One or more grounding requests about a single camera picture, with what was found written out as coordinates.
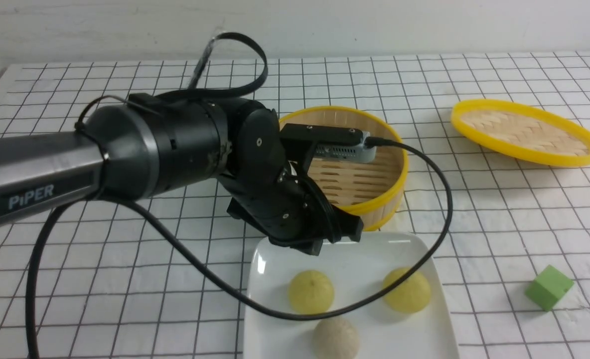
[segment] green block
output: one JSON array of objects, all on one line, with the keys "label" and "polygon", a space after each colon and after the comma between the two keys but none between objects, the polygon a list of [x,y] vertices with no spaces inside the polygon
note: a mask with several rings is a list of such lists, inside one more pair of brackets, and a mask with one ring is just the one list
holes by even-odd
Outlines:
[{"label": "green block", "polygon": [[525,296],[548,312],[573,285],[574,282],[557,268],[547,266],[525,289]]}]

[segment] white table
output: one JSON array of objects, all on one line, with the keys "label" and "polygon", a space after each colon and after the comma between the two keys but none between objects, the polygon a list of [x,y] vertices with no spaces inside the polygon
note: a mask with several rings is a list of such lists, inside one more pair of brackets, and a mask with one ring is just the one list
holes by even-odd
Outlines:
[{"label": "white table", "polygon": [[[93,98],[177,89],[192,69],[185,61],[11,66],[0,84],[0,136],[70,130]],[[214,61],[202,84],[238,86],[256,73],[255,60]],[[436,263],[462,358],[590,358],[590,166],[551,169],[461,137],[450,108],[483,97],[534,105],[590,130],[590,52],[281,59],[254,94],[282,116],[329,104],[372,112],[445,170],[456,211]],[[404,205],[384,230],[431,243],[443,191],[425,164],[411,158],[410,166]],[[243,289],[260,238],[227,216],[228,200],[205,181],[142,203]],[[23,269],[44,219],[0,228],[0,358],[26,355]],[[65,214],[38,285],[43,357],[241,356],[243,308],[159,238],[110,204],[81,203]],[[523,291],[548,264],[576,285],[544,314]]]}]

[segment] yellow rim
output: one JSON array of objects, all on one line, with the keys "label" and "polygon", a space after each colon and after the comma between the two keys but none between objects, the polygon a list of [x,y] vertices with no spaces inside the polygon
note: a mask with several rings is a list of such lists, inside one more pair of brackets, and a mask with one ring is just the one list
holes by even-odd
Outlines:
[{"label": "yellow rim", "polygon": [[[390,127],[390,125],[388,125],[388,123],[377,118],[377,116],[373,116],[372,114],[369,114],[368,112],[363,112],[363,111],[359,111],[356,109],[351,109],[350,107],[342,107],[342,106],[311,107],[308,109],[303,109],[303,110],[299,110],[297,112],[293,112],[291,114],[288,114],[288,115],[284,116],[283,118],[281,118],[280,122],[286,121],[290,118],[293,118],[295,116],[299,116],[301,114],[305,114],[307,112],[327,111],[327,110],[348,111],[348,112],[354,112],[354,113],[366,116],[366,117],[370,118],[371,120],[377,121],[380,125],[385,127],[391,134],[393,134],[393,136],[395,136],[396,141],[398,141],[398,142],[402,141],[402,139],[398,136],[397,132],[395,132],[395,129]],[[406,181],[406,176],[408,175],[408,153],[406,153],[405,150],[402,150],[402,153],[403,153],[403,155],[402,155],[403,163],[400,163],[400,166],[402,166],[402,174],[399,176],[399,178],[397,179],[397,182],[395,182],[395,184],[393,184],[392,187],[390,187],[387,191],[385,191],[383,194],[381,194],[377,198],[373,198],[371,200],[367,200],[366,202],[362,202],[359,204],[352,204],[350,206],[338,206],[338,208],[340,208],[343,211],[347,211],[350,214],[361,215],[364,213],[368,213],[368,212],[372,211],[373,209],[377,209],[378,207],[381,207],[382,205],[387,204],[393,197],[395,197],[395,195],[397,195],[397,193],[399,193],[400,190],[402,190],[402,188],[404,187],[404,182]],[[379,222],[366,228],[366,230],[374,230],[374,229],[381,227],[394,214],[395,214],[395,210],[391,211],[391,213],[389,215],[382,218],[382,220],[380,220]]]},{"label": "yellow rim", "polygon": [[470,111],[506,111],[536,118],[537,120],[549,123],[550,125],[575,136],[583,141],[590,149],[590,132],[579,125],[576,125],[572,121],[534,107],[499,100],[461,101],[453,107],[452,117],[450,119],[453,127],[461,132],[462,135],[468,137],[471,141],[507,156],[549,166],[578,167],[590,165],[590,154],[584,156],[558,155],[555,153],[530,150],[494,139],[493,137],[465,124],[461,120],[461,116]]}]

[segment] bamboo steamer lid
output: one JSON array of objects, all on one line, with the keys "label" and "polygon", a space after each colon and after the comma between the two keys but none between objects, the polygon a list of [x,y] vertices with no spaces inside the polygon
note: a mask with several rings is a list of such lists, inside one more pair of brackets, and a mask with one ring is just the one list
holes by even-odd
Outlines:
[{"label": "bamboo steamer lid", "polygon": [[534,107],[468,100],[455,105],[451,122],[471,141],[504,155],[549,166],[590,165],[590,132]]}]

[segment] square white plate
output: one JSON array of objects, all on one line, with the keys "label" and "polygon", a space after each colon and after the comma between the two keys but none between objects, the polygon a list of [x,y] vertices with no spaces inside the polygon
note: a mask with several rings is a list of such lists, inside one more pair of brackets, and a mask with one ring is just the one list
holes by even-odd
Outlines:
[{"label": "square white plate", "polygon": [[[325,243],[320,256],[277,247],[263,239],[251,264],[250,298],[272,309],[293,312],[288,284],[303,270],[318,270],[333,282],[331,309],[357,302],[381,289],[393,269],[413,266],[427,251],[420,238],[405,233],[364,232],[360,243]],[[359,359],[458,359],[457,343],[434,262],[420,271],[432,289],[430,304],[413,315],[393,311],[383,300],[346,314],[359,332]],[[313,359],[313,322],[277,320],[245,309],[244,357],[247,359]]]}]

